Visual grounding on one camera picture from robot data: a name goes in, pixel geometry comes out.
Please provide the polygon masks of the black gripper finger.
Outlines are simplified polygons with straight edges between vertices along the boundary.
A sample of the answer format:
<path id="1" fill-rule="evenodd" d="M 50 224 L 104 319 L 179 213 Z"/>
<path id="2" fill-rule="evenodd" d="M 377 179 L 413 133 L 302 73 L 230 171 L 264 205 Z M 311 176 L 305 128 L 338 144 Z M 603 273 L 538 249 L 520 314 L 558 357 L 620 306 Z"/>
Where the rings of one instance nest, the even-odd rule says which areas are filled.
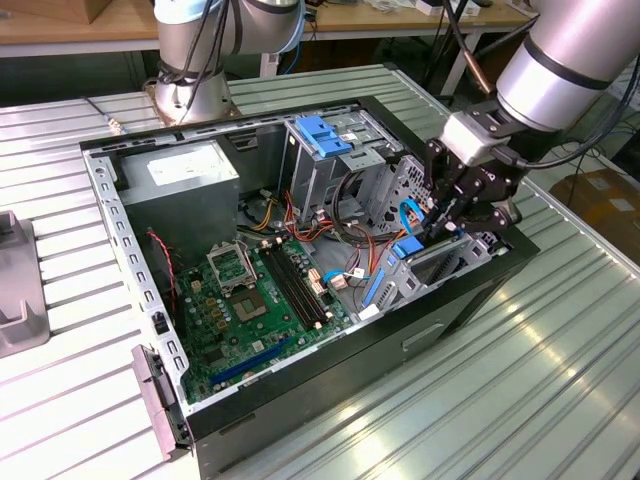
<path id="1" fill-rule="evenodd" d="M 448 150 L 438 139 L 430 139 L 425 144 L 424 183 L 429 190 L 428 208 L 424 231 L 434 239 L 442 229 L 441 223 L 450 199 L 448 193 Z"/>
<path id="2" fill-rule="evenodd" d="M 516 207 L 504 205 L 477 205 L 470 211 L 444 224 L 443 231 L 455 235 L 463 233 L 497 232 L 521 221 L 521 212 Z"/>

